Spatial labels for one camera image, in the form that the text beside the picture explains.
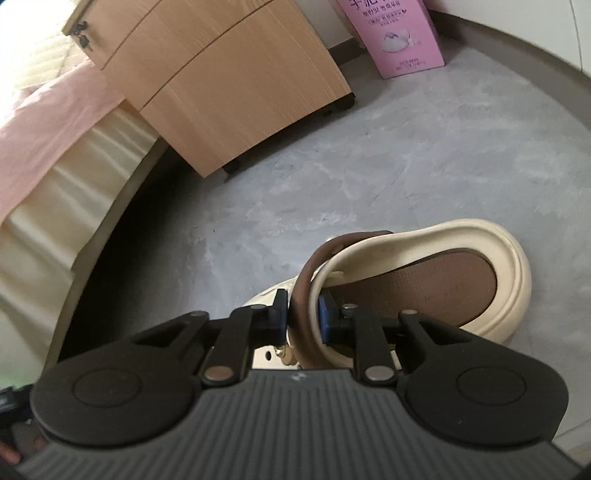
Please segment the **person's left hand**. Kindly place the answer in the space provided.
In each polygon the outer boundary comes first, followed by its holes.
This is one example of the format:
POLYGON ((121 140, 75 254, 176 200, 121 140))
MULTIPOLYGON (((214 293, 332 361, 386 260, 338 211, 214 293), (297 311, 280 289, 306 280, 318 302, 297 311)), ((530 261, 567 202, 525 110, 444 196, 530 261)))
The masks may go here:
POLYGON ((18 465, 42 450, 48 441, 33 420, 1 428, 0 454, 9 465, 18 465))

